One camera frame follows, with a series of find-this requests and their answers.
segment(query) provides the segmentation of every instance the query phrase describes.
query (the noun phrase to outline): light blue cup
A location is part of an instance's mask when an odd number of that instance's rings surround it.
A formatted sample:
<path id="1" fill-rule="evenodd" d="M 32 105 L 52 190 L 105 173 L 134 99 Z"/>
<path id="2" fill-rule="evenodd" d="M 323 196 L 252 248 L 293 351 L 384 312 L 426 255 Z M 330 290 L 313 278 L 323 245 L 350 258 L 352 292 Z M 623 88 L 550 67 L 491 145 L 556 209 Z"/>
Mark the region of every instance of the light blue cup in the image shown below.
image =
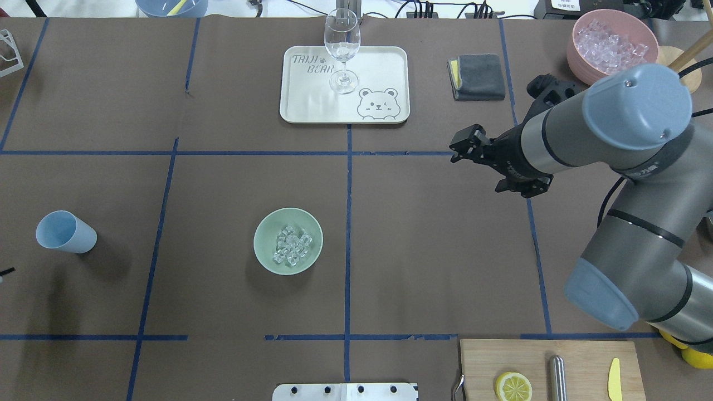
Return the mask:
<path id="1" fill-rule="evenodd" d="M 96 231 L 72 213 L 58 210 L 40 220 L 35 238 L 47 249 L 85 253 L 94 248 Z"/>
<path id="2" fill-rule="evenodd" d="M 178 4 L 179 0 L 136 0 L 136 5 L 148 16 L 153 17 L 167 17 L 171 9 Z M 208 0 L 188 0 L 183 5 L 181 11 L 172 15 L 169 18 L 176 16 L 187 17 L 187 18 L 200 18 L 205 16 L 205 12 L 208 10 Z"/>

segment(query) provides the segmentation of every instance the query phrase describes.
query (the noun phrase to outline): wooden cutting board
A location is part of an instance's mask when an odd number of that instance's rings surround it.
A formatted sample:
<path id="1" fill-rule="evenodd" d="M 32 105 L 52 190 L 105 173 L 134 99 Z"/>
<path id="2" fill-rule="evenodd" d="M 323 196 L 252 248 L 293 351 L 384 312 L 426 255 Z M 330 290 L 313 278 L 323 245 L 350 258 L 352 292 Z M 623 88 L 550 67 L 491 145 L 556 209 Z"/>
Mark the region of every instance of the wooden cutting board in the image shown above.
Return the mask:
<path id="1" fill-rule="evenodd" d="M 569 400 L 609 401 L 609 366 L 618 357 L 624 401 L 646 401 L 633 342 L 578 340 L 461 340 L 466 399 L 497 401 L 498 376 L 519 372 L 532 383 L 532 401 L 549 401 L 549 360 L 554 355 L 565 361 Z"/>

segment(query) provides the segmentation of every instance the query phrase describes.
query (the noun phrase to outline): folded cloth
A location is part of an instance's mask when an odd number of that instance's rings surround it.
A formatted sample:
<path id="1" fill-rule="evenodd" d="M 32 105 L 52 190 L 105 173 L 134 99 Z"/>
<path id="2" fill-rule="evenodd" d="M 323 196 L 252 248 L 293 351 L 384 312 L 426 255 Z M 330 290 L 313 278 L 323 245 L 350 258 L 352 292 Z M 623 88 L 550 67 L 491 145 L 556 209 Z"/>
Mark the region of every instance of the folded cloth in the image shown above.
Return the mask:
<path id="1" fill-rule="evenodd" d="M 505 99 L 505 82 L 496 54 L 464 54 L 448 60 L 453 97 L 457 101 Z"/>

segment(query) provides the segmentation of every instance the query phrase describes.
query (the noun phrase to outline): glass base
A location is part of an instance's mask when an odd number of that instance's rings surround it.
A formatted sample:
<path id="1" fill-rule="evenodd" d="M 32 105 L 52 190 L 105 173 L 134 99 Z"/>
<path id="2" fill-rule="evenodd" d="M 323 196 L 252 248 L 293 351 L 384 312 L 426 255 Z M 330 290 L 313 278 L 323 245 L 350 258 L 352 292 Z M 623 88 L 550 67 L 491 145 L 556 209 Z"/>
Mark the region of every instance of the glass base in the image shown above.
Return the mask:
<path id="1" fill-rule="evenodd" d="M 337 93 L 345 94 L 354 92 L 354 89 L 356 89 L 358 85 L 359 78 L 350 70 L 346 70 L 344 73 L 340 70 L 329 77 L 329 86 Z"/>

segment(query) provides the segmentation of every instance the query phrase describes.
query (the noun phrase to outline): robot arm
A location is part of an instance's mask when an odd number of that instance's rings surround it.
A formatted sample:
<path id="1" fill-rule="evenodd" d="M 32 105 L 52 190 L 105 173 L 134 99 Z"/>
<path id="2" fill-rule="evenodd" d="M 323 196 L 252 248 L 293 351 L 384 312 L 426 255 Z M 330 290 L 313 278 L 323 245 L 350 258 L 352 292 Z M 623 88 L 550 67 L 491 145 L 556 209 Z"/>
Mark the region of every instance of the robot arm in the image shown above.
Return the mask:
<path id="1" fill-rule="evenodd" d="M 713 353 L 713 280 L 676 260 L 713 204 L 713 132 L 690 121 L 678 75 L 646 64 L 577 94 L 540 76 L 525 121 L 496 139 L 474 125 L 456 133 L 452 162 L 502 173 L 497 192 L 530 198 L 553 174 L 604 162 L 626 186 L 579 258 L 568 300 L 626 330 L 639 319 L 692 348 Z"/>

